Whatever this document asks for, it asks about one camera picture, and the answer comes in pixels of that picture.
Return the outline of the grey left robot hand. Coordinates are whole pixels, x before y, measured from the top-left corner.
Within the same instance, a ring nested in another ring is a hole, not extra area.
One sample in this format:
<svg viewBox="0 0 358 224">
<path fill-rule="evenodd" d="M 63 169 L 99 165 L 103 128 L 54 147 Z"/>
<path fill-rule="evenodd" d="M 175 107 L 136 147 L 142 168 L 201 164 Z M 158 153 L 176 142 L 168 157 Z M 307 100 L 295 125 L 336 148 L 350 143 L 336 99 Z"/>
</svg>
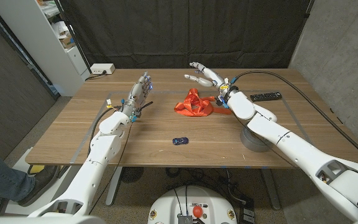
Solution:
<svg viewBox="0 0 358 224">
<path fill-rule="evenodd" d="M 148 75 L 148 71 L 145 71 L 129 92 L 122 112 L 130 119 L 139 118 L 142 107 L 144 107 L 146 98 L 152 88 L 151 76 Z"/>
</svg>

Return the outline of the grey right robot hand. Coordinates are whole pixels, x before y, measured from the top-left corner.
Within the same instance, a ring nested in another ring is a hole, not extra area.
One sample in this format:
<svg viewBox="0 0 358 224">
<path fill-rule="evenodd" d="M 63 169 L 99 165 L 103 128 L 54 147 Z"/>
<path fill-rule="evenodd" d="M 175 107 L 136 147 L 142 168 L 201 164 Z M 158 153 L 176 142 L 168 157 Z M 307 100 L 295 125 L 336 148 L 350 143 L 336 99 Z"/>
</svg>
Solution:
<svg viewBox="0 0 358 224">
<path fill-rule="evenodd" d="M 215 87 L 222 96 L 230 93 L 231 85 L 229 84 L 228 79 L 222 78 L 218 73 L 208 67 L 205 67 L 199 62 L 191 62 L 190 66 L 197 68 L 198 71 L 205 76 L 205 78 L 185 74 L 184 77 L 186 79 L 199 83 L 201 86 Z"/>
</svg>

